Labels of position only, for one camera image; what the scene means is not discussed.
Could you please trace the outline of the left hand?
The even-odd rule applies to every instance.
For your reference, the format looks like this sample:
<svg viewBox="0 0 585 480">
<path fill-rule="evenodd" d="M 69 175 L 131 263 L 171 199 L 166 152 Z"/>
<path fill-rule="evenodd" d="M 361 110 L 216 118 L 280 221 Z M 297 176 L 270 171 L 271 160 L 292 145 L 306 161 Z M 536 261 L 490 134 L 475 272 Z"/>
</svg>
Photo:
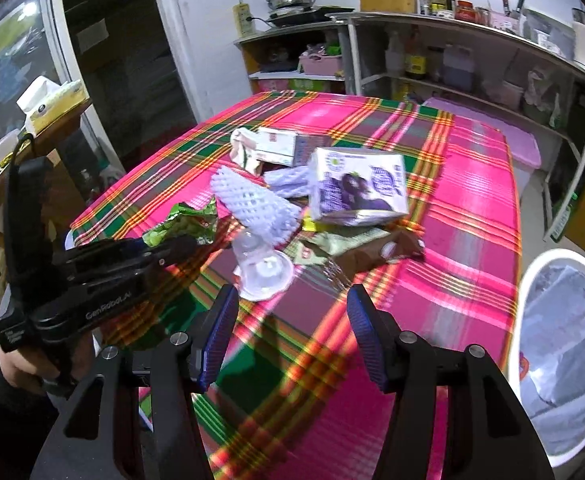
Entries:
<svg viewBox="0 0 585 480">
<path fill-rule="evenodd" d="M 76 344 L 72 356 L 71 375 L 82 379 L 95 360 L 94 338 L 84 334 Z M 4 352 L 0 349 L 0 369 L 9 385 L 42 396 L 45 391 L 43 380 L 55 380 L 60 371 L 53 366 L 41 351 L 22 349 Z"/>
</svg>

